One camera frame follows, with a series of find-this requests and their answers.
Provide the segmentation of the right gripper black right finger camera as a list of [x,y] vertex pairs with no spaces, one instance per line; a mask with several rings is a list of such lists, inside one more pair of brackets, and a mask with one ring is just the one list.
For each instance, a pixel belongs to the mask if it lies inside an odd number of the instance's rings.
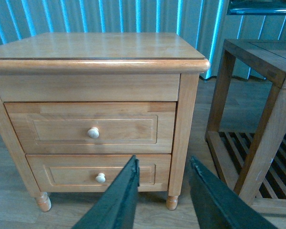
[[275,229],[196,157],[190,159],[192,203],[202,229]]

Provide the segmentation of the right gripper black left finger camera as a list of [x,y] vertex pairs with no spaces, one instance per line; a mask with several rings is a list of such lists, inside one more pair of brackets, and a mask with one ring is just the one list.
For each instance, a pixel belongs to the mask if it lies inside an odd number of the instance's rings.
[[132,229],[139,187],[139,160],[133,155],[99,201],[74,229]]

